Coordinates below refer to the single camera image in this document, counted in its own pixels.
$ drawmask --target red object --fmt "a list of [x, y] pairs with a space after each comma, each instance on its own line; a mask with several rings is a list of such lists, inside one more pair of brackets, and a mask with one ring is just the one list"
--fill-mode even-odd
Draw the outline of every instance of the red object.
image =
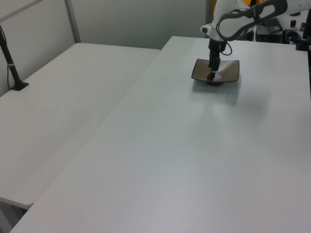
[[210, 74], [208, 74], [207, 80], [211, 80], [211, 81], [213, 80]]

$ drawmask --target white table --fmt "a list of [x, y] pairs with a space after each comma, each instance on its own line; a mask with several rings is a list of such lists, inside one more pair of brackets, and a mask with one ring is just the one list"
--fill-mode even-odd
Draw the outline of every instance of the white table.
[[309, 233], [307, 54], [230, 43], [214, 87], [208, 39], [173, 37], [12, 233]]
[[0, 201], [28, 209], [159, 53], [76, 44], [0, 98]]

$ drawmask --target brown square plate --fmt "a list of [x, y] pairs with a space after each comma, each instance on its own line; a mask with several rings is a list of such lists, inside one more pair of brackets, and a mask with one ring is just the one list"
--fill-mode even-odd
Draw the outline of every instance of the brown square plate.
[[205, 81], [209, 84], [231, 83], [239, 80], [240, 62], [239, 61], [221, 61], [215, 78], [210, 80], [207, 76], [210, 74], [209, 60], [198, 59], [192, 72], [192, 78]]

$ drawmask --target white wall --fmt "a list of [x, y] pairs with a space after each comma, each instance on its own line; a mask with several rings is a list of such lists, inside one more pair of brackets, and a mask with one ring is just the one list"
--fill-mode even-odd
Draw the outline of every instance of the white wall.
[[[41, 1], [0, 25], [22, 80], [74, 44], [64, 0]], [[0, 50], [0, 96], [7, 91], [6, 60]]]
[[84, 43], [161, 49], [171, 36], [204, 37], [207, 0], [70, 0]]

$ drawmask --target black stand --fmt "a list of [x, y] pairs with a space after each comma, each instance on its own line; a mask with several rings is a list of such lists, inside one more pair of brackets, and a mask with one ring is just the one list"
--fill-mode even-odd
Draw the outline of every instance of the black stand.
[[0, 26], [0, 46], [5, 56], [6, 62], [10, 68], [10, 71], [12, 73], [13, 79], [15, 81], [15, 85], [11, 88], [11, 90], [20, 91], [24, 89], [26, 86], [28, 86], [29, 84], [23, 83], [22, 80], [19, 78], [18, 72], [16, 70], [10, 51], [8, 49], [6, 38], [5, 38], [5, 35], [4, 35], [4, 32], [1, 26]]
[[302, 35], [301, 41], [296, 45], [296, 50], [298, 51], [309, 51], [309, 46], [311, 45], [311, 10], [309, 10], [305, 30]]

